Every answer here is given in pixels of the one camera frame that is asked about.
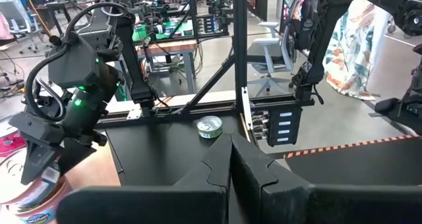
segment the can lid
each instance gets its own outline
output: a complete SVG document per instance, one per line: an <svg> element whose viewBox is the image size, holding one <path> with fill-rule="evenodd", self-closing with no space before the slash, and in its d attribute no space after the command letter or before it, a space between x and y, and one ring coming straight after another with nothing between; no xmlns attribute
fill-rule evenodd
<svg viewBox="0 0 422 224"><path fill-rule="evenodd" d="M203 132L212 132L218 130L223 125L223 121L217 116L205 116L201 118L196 127Z"/></svg>
<svg viewBox="0 0 422 224"><path fill-rule="evenodd" d="M26 149L16 151L0 163L0 204L6 204L27 191L32 183L20 183L25 164Z"/></svg>
<svg viewBox="0 0 422 224"><path fill-rule="evenodd" d="M9 124L11 117L7 117L0 121L0 138L5 137L11 133L16 132L18 129Z"/></svg>

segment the black table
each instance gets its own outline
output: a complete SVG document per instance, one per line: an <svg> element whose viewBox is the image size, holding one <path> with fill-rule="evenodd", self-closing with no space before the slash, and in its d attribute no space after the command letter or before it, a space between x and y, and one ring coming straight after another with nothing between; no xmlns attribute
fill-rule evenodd
<svg viewBox="0 0 422 224"><path fill-rule="evenodd" d="M315 184L420 185L422 138L399 136L286 154L292 172Z"/></svg>
<svg viewBox="0 0 422 224"><path fill-rule="evenodd" d="M63 31L61 30L59 21L55 17L55 11L63 10L63 13L65 14L65 17L66 17L67 22L69 23L72 20L71 19L71 16L67 12L66 3L67 2L62 2L62 3L46 3L43 7L38 7L36 9L37 11L47 11L48 12L48 14L50 15L51 19L53 19L54 25L55 25L55 27L57 27L57 30L59 31L59 34L62 34Z"/></svg>
<svg viewBox="0 0 422 224"><path fill-rule="evenodd" d="M223 132L245 135L239 115L220 117ZM195 121L105 130L122 186L173 185L199 162L215 139L198 135ZM229 222L244 223L233 185Z"/></svg>

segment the green light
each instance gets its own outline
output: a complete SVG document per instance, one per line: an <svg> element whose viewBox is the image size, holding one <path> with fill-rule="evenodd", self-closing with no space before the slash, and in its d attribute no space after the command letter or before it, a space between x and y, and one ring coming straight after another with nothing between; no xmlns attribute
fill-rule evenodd
<svg viewBox="0 0 422 224"><path fill-rule="evenodd" d="M82 100L81 99L76 99L75 100L75 106L80 106L82 105Z"/></svg>

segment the office chair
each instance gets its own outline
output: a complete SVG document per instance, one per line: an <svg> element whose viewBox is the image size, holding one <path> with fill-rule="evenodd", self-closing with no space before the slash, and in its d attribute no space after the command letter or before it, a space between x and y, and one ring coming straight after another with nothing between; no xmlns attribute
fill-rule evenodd
<svg viewBox="0 0 422 224"><path fill-rule="evenodd" d="M284 29L284 34L280 39L276 35L277 22L261 22L259 26L264 26L270 29L272 38L258 38L253 41L252 46L248 49L248 63L252 63L252 67L260 74L260 79L249 81L248 84L261 84L262 87L256 93L255 97L263 93L264 90L270 91L270 88L275 88L283 94L287 92L280 86L280 83L290 83L291 79L274 78L271 76L275 72L293 72L293 59L291 43L289 39L290 26L287 25Z"/></svg>
<svg viewBox="0 0 422 224"><path fill-rule="evenodd" d="M275 72L290 72L290 74L293 74L294 62L297 56L296 49L303 51L309 46L309 34L298 35L300 32L298 32L298 26L295 25L297 23L293 20L293 11L300 3L301 0L293 0L288 16L285 20L283 18L281 19L284 22L283 34L281 36L276 35L276 28L279 26L278 22L261 22L258 24L258 26L270 29L272 37L256 39L252 46L248 48L247 62L251 63L257 72L265 75L258 80L248 82L248 84L262 85L255 97L261 94L264 89L269 92L271 87L286 94L287 92L280 86L280 83L284 82L289 83L289 88L293 88L291 79L273 78L271 74ZM304 26L311 14L312 7L309 4L309 0L304 0L301 8L303 20L299 24Z"/></svg>
<svg viewBox="0 0 422 224"><path fill-rule="evenodd" d="M33 53L38 52L38 44L34 42L34 35L37 34L41 42L44 42L38 26L38 21L35 14L31 14L33 22L31 22L29 16L25 13L22 14L13 2L0 3L0 11L6 18L9 25L9 32L12 35L27 35L31 39L31 46L28 47Z"/></svg>

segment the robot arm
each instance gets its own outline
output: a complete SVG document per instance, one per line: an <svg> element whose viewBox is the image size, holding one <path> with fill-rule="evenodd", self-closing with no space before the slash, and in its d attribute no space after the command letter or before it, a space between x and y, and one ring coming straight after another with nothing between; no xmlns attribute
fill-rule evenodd
<svg viewBox="0 0 422 224"><path fill-rule="evenodd" d="M50 38L55 46L51 51L55 54L31 71L25 88L26 109L9 121L19 129L27 143L22 184L39 177L54 161L67 164L60 165L64 174L93 152L92 142L100 146L106 144L107 138L96 132L94 126L107 113L107 103L124 80L120 72L106 64L119 58L122 45L115 35L116 18L108 17L103 11L112 14L112 10L117 11L118 7L123 12L125 8L116 3L95 6L90 6L94 12L87 27L77 34L69 30L63 39ZM77 16L75 18L69 28L73 27L72 22L77 21ZM47 64L49 80L64 91L61 98L42 80L36 79L38 71ZM35 92L32 91L34 79L37 81ZM40 84L55 99L40 97ZM70 93L67 91L69 88L75 90Z"/></svg>
<svg viewBox="0 0 422 224"><path fill-rule="evenodd" d="M324 59L326 49L337 20L348 10L353 0L318 0L318 19L314 24L311 36L311 50L308 61L293 77L297 86L296 99L306 101L311 99L312 87L318 84L324 76ZM368 0L376 6L389 12L394 22L404 33L410 36L422 34L422 0Z"/></svg>

